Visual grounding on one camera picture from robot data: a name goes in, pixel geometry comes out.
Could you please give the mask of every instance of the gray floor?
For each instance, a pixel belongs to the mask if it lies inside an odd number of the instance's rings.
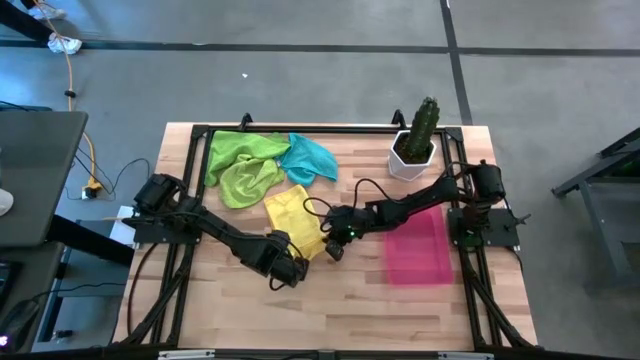
[[[58,1],[61,28],[85,38],[242,44],[446,45],[435,0]],[[638,48],[640,3],[630,0],[450,0],[461,46]],[[0,39],[19,38],[0,29]],[[66,108],[64,59],[0,49],[0,99]],[[155,162],[168,121],[386,123],[438,97],[443,124],[460,124],[448,55],[92,50],[73,57],[77,108],[99,164],[115,177]],[[520,230],[524,276],[541,345],[640,356],[640,291],[588,295],[602,263],[581,199],[549,189],[638,127],[640,58],[463,56],[473,122],[488,125],[509,199],[532,213]],[[129,204],[136,165],[113,202],[62,199],[59,214],[100,219]],[[72,169],[77,196],[87,176]]]

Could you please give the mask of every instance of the pink plastic bin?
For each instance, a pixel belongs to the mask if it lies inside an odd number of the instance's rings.
[[[384,247],[390,284],[453,283],[447,230],[439,206],[413,215],[386,233]]]

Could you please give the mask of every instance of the yellow cloth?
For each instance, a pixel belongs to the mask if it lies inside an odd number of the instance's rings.
[[[302,202],[308,197],[304,188],[296,185],[264,199],[264,206],[269,214],[271,228],[287,232],[302,255],[311,260],[324,251],[325,243],[322,242],[324,234],[320,231],[320,221],[302,207]],[[315,212],[310,202],[307,203],[307,208]],[[297,255],[292,246],[289,246],[289,250],[294,256]]]

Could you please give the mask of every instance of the cactus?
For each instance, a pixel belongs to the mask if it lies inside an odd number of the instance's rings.
[[[427,162],[431,149],[431,135],[438,125],[440,108],[436,99],[427,97],[416,112],[409,136],[398,139],[396,153],[407,164]]]

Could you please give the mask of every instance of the wooden table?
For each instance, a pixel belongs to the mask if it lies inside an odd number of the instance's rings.
[[[156,173],[182,177],[192,125],[167,124]],[[489,129],[466,126],[462,130],[468,161],[478,163],[486,159],[495,163]],[[374,179],[390,196],[400,197],[432,184],[444,169],[442,152],[438,150],[425,174],[406,183],[388,173],[387,155],[392,135],[305,135],[325,146],[338,160],[338,182],[318,177],[307,189],[310,196],[324,198],[332,204],[351,203],[355,183],[362,177]],[[200,158],[196,158],[196,164],[200,164]],[[195,165],[194,174],[198,168],[199,165]],[[271,188],[267,196],[291,186],[285,180]],[[190,187],[193,192],[195,176]],[[361,186],[360,206],[364,201],[380,198],[373,186]],[[218,189],[213,188],[206,190],[204,205],[243,231],[261,234],[270,231],[262,203],[230,210],[219,201]],[[397,288],[386,284],[382,239],[381,234],[368,234],[354,241],[345,248],[339,263],[322,253],[311,262],[304,282],[294,289],[286,287],[273,292],[267,279],[240,265],[224,245],[204,237],[194,257],[180,347],[471,350],[457,251],[450,249],[455,271],[453,285]],[[167,249],[168,246],[159,245],[142,270],[133,299],[134,326],[158,296]],[[125,294],[129,293],[131,279],[145,250],[136,252]],[[486,251],[497,303],[524,338],[536,343],[518,261],[505,249],[487,248]],[[125,297],[122,302],[114,341],[126,336],[128,301]],[[172,306],[168,307],[168,314],[173,314]],[[489,339],[484,307],[479,306],[478,312],[485,339]],[[171,316],[166,316],[166,324],[170,320]]]

